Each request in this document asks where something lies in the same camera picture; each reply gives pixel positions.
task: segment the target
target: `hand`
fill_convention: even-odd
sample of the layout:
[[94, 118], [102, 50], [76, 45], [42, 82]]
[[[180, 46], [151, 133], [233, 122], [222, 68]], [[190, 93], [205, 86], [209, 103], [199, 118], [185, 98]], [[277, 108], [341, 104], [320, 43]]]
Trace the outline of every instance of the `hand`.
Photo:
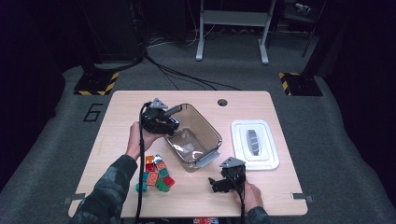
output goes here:
[[[239, 194], [236, 192], [236, 190], [233, 190], [233, 196], [235, 197], [236, 202], [241, 204], [241, 199], [239, 198]], [[244, 203], [246, 213], [248, 213], [248, 211], [254, 207], [264, 207], [262, 202], [262, 191], [255, 185], [248, 183], [247, 180], [245, 181]]]
[[[164, 134], [148, 133], [146, 130], [142, 130], [143, 140], [145, 142], [145, 151], [147, 151], [152, 143]], [[126, 155], [134, 158], [136, 161], [140, 157], [140, 131], [139, 122], [135, 122], [130, 129], [128, 148], [126, 150]]]

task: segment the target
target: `dark background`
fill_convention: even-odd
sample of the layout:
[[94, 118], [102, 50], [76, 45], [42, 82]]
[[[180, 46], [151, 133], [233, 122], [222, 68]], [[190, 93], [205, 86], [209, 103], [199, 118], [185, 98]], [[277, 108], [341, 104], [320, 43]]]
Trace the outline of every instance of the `dark background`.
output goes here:
[[[62, 73], [79, 65], [81, 52], [86, 52], [95, 63], [128, 61], [136, 57], [134, 48], [138, 41], [134, 39], [135, 31], [121, 29], [131, 24], [128, 8], [122, 7], [128, 6], [128, 1], [117, 2], [117, 10], [123, 11], [118, 13], [119, 18], [113, 18], [120, 21], [118, 25], [109, 24], [101, 30], [94, 29], [97, 33], [92, 32], [94, 22], [91, 21], [95, 20], [95, 15], [103, 17], [103, 13], [96, 14], [95, 9], [86, 7], [96, 6], [103, 10], [99, 7], [101, 2], [1, 1], [1, 188], [28, 153], [47, 120], [56, 116], [53, 108], [63, 92]], [[183, 33], [191, 29], [191, 18], [186, 11], [186, 1], [175, 2], [178, 4], [162, 6], [163, 11], [175, 13], [170, 21], [178, 21], [165, 22], [178, 24], [165, 27], [165, 32], [178, 33], [178, 38], [183, 38]], [[199, 11], [197, 2], [191, 4], [196, 16]], [[261, 1], [227, 2], [230, 8], [266, 7]], [[149, 15], [158, 9], [152, 8], [154, 3], [155, 0], [150, 0], [146, 6], [150, 27], [160, 23], [156, 16], [161, 15]], [[217, 3], [213, 2], [209, 7], [216, 8]], [[395, 103], [396, 51], [396, 34], [392, 28], [396, 22], [394, 5], [392, 1], [329, 1], [324, 15], [328, 22], [323, 22], [319, 30], [321, 38], [325, 38], [330, 35], [326, 31], [337, 31], [334, 26], [345, 25], [345, 31], [339, 35], [341, 41], [336, 45], [339, 53], [319, 48], [310, 62], [323, 64], [323, 55], [325, 59], [334, 61], [331, 65], [321, 65], [319, 69], [325, 71], [322, 75], [340, 106], [345, 129], [363, 159], [376, 170], [389, 198], [396, 204], [393, 191], [396, 189], [396, 132], [393, 131], [392, 110]], [[118, 36], [131, 36], [131, 41], [103, 38], [106, 43], [98, 43], [97, 37], [105, 36], [110, 30]], [[326, 45], [332, 45], [333, 41], [330, 38]], [[121, 49], [116, 46], [120, 42], [123, 43]]]

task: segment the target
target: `wooden table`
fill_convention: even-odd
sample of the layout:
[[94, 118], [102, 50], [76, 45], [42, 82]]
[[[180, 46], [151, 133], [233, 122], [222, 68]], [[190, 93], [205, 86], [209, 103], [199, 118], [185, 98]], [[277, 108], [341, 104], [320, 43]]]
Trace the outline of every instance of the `wooden table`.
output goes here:
[[[79, 182], [76, 194], [90, 194], [96, 181], [108, 166], [125, 153], [129, 128], [138, 120], [145, 102], [160, 98], [169, 107], [193, 105], [219, 132], [222, 145], [220, 156], [194, 173], [186, 172], [172, 154], [163, 138], [146, 152], [160, 154], [176, 184], [169, 192], [149, 186], [143, 195], [141, 217], [239, 217], [240, 206], [231, 193], [214, 193], [208, 178], [222, 179], [219, 164], [233, 157], [231, 123], [236, 119], [263, 119], [271, 130], [280, 164], [273, 171], [247, 171], [247, 180], [262, 190], [264, 209], [270, 216], [299, 216], [307, 212], [305, 200], [294, 200], [290, 193], [302, 189], [295, 173], [285, 137], [282, 133], [271, 96], [266, 91], [116, 91], [114, 92], [91, 155]], [[220, 106], [218, 100], [228, 102]], [[131, 181], [122, 217], [134, 217], [137, 207], [138, 170]], [[73, 216], [80, 200], [69, 208]]]

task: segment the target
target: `table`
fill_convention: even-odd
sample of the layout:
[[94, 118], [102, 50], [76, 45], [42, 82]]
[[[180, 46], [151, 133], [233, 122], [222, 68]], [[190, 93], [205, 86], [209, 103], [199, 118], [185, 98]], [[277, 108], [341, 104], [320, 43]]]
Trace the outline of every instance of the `table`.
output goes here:
[[204, 1], [201, 0], [199, 42], [196, 54], [196, 61], [201, 61], [204, 54], [204, 24], [222, 24], [222, 25], [243, 25], [243, 26], [262, 26], [264, 31], [262, 39], [259, 39], [260, 54], [262, 63], [269, 63], [267, 51], [265, 48], [265, 39], [268, 35], [273, 11], [276, 0], [271, 0], [271, 6], [268, 12], [243, 12], [243, 11], [222, 11], [222, 10], [205, 10]]
[[[92, 147], [76, 194], [90, 194], [108, 166], [125, 153], [129, 128], [138, 120], [143, 103], [159, 97], [169, 107], [189, 103], [219, 132], [219, 157], [194, 173], [187, 173], [163, 138], [154, 142], [147, 155], [160, 154], [176, 184], [169, 192], [148, 187], [143, 195], [141, 217], [239, 217], [240, 207], [231, 193], [214, 193], [208, 178], [222, 179], [219, 164], [233, 156], [231, 123], [236, 119], [264, 119], [271, 130], [280, 160], [274, 171], [249, 172], [247, 179], [262, 190], [264, 209], [270, 216], [299, 216], [307, 212], [305, 200], [294, 200], [291, 192], [302, 189], [295, 173], [285, 137], [271, 96], [266, 91], [116, 91]], [[220, 106], [218, 100], [228, 102]], [[134, 217], [137, 207], [138, 170], [123, 206], [121, 217]], [[69, 208], [73, 216], [80, 200]]]

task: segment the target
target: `person's arm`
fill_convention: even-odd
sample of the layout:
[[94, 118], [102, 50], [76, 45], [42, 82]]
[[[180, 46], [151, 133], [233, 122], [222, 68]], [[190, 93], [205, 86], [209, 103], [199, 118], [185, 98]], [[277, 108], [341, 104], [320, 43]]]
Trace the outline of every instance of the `person's arm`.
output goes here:
[[[233, 191], [233, 196], [235, 200], [241, 204], [241, 199], [235, 190]], [[248, 183], [248, 181], [245, 182], [244, 204], [250, 224], [272, 223], [271, 218], [264, 210], [262, 192], [255, 185]]]
[[[161, 134], [143, 131], [145, 150]], [[136, 160], [140, 157], [139, 124], [131, 126], [128, 147], [125, 155], [120, 156], [98, 180], [93, 192], [78, 205], [69, 223], [118, 223], [123, 203], [128, 195], [130, 181], [137, 169]]]

